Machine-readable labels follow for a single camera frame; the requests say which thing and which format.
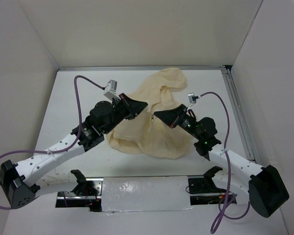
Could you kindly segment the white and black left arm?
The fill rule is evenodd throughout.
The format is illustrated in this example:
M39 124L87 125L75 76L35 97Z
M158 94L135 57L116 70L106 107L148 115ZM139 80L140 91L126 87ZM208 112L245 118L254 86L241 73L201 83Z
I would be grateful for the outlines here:
M90 114L63 140L26 160L10 160L0 166L0 186L11 209L19 209L50 186L43 176L69 159L82 155L104 141L124 119L135 119L147 103L129 98L124 93L109 101L100 101Z

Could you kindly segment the cream yellow zip jacket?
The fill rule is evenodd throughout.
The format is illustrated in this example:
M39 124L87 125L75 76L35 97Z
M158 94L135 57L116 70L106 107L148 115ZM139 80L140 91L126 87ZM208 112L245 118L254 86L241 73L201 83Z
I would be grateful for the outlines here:
M158 159L175 160L191 151L193 136L178 127L176 119L183 114L173 109L181 105L173 90L187 86L186 76L178 68L168 68L147 77L127 96L147 103L133 120L123 120L105 135L109 146L126 154L146 154Z

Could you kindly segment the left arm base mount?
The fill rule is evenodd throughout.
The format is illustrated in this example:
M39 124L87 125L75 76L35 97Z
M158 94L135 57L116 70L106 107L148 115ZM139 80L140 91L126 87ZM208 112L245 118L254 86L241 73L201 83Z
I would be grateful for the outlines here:
M91 212L101 212L103 178L87 178L80 170L71 170L77 185L69 191L57 193L56 208L88 208Z

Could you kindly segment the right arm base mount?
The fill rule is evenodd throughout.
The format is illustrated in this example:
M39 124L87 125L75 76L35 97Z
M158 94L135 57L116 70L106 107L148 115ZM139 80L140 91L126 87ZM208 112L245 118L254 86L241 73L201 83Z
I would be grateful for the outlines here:
M225 188L218 188L212 180L221 170L221 167L214 166L203 175L188 177L185 190L192 206L218 204L225 197Z

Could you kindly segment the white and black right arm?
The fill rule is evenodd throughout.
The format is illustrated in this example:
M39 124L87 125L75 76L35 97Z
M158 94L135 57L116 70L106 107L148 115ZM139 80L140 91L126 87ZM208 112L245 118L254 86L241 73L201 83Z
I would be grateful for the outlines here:
M271 166L253 163L222 146L216 124L210 117L197 121L186 112L186 106L156 111L154 116L169 128L179 126L197 139L197 153L214 166L205 174L204 186L209 192L230 188L239 202L249 202L261 216L268 218L288 199L289 193L278 170Z

